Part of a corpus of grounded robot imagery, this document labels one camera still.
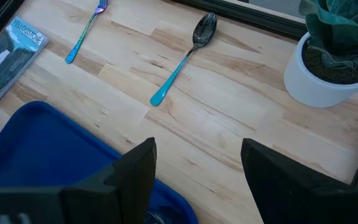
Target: iridescent fork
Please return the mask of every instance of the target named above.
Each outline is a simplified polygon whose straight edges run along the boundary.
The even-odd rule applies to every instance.
[[[91,19],[89,20],[88,24],[86,25],[84,31],[81,34],[80,39],[78,40],[78,42],[75,44],[73,50],[71,50],[71,52],[67,55],[66,58],[66,63],[72,63],[74,61],[75,56],[78,53],[78,50],[81,47],[82,41],[84,41],[84,37],[88,31],[88,29],[90,28],[90,25],[93,21],[93,19],[100,13],[104,12],[107,9],[109,2],[108,0],[99,0],[99,5],[97,6],[97,8],[94,10],[94,14],[92,15]]]

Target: white flower pot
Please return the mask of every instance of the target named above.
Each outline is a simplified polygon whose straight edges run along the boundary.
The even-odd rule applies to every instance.
[[[358,91],[358,83],[341,85],[326,82],[314,76],[302,60],[302,48],[310,38],[305,34],[284,72],[284,84],[288,93],[300,103],[317,108],[334,106]]]

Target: blue handle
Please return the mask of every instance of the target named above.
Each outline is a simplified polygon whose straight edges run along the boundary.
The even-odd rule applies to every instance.
[[[192,51],[190,51],[186,57],[180,62],[179,66],[175,71],[173,71],[172,75],[168,78],[168,80],[161,86],[161,88],[154,94],[154,96],[150,99],[150,103],[153,106],[158,106],[162,100],[164,99],[165,95],[167,94],[169,88],[171,88],[173,81],[179,74],[181,68],[186,63],[187,59],[189,58]]]
[[[90,28],[90,25],[91,25],[93,19],[96,17],[96,15],[97,15],[96,13],[93,14],[92,17],[89,19],[88,24],[86,25],[84,31],[82,32],[80,39],[78,40],[78,42],[73,47],[73,50],[71,50],[71,52],[67,55],[67,58],[65,60],[66,63],[72,63],[74,61],[74,58],[77,55],[77,53],[78,53],[78,51],[79,51],[79,49],[81,47],[82,41],[84,41],[84,37],[85,37],[88,29]]]

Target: butcher block countertop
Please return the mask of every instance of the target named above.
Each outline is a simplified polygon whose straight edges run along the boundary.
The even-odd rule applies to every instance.
[[[283,72],[296,42],[219,17],[159,107],[150,97],[192,46],[206,14],[171,1],[110,0],[73,64],[65,57],[98,1],[26,1],[18,16],[50,38],[0,101],[0,130],[22,105],[54,105],[119,152],[155,137],[157,178],[201,223],[262,223],[241,165],[252,138],[350,183],[358,166],[358,93],[328,109],[302,105]]]

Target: blue plastic tray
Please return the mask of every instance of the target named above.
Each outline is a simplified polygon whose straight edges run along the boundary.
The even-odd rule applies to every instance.
[[[0,133],[0,186],[71,185],[120,156],[54,107],[36,101],[18,109]],[[186,200],[157,179],[149,209],[179,214],[174,223],[198,223]]]

